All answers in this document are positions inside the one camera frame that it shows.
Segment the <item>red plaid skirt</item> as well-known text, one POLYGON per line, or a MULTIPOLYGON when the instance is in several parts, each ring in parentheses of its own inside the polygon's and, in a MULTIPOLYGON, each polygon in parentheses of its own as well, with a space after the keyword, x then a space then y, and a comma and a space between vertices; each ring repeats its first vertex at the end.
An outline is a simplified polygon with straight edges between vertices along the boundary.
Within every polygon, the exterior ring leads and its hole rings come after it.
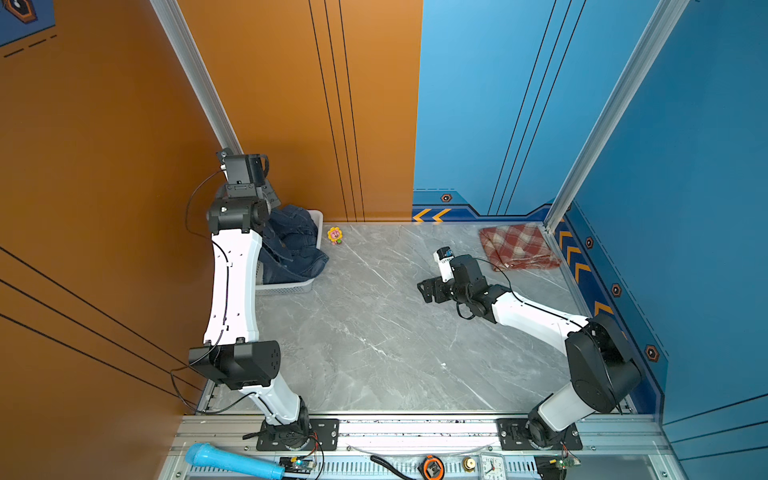
POLYGON ((535 223, 488 227, 478 234, 496 270, 549 270, 561 264, 535 223))

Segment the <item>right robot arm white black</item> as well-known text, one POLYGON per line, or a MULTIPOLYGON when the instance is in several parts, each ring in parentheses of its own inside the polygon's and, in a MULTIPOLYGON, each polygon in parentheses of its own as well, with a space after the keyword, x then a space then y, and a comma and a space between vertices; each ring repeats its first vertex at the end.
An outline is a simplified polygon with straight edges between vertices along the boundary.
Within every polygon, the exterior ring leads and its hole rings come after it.
POLYGON ((567 431, 595 413, 608 414, 620 406, 643 379, 629 340, 616 320, 606 314, 571 314, 534 302, 510 285, 490 284, 478 259, 455 256, 449 247, 434 253, 440 274, 417 284, 426 303, 452 301, 466 308, 472 320, 519 330, 564 354, 570 380, 528 414, 526 439, 548 449, 565 443, 567 431))

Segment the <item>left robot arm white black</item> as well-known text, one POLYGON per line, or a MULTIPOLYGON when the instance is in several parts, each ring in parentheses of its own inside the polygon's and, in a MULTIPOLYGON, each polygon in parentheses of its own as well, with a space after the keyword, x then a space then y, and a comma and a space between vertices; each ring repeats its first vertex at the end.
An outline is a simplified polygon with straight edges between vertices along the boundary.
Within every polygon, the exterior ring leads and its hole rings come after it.
POLYGON ((217 158, 226 181, 206 214, 214 256, 211 311, 201 346, 188 353, 188 365, 260 409, 264 420, 258 438, 299 450, 311 438, 307 408, 280 373, 278 342, 260 340, 256 320, 257 264, 270 218, 262 192, 269 161, 229 148, 217 158))

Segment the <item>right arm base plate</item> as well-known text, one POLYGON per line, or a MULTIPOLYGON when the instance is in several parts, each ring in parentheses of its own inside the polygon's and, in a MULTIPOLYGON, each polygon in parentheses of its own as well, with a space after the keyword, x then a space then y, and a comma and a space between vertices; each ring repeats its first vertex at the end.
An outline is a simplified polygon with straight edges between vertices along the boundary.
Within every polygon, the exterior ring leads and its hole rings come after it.
POLYGON ((575 424, 555 432, 543 421, 528 418, 499 418, 495 421, 503 451, 559 450, 580 451, 583 443, 575 424))

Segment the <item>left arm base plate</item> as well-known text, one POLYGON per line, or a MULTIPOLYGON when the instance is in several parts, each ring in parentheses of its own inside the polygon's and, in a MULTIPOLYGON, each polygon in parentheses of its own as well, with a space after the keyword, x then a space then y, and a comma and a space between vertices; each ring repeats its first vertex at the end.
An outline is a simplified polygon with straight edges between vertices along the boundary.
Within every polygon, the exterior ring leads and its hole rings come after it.
POLYGON ((337 418, 310 418, 306 426, 297 423, 285 427, 262 424, 257 435, 256 449, 260 452, 309 451, 321 448, 324 452, 338 448, 340 421, 337 418))

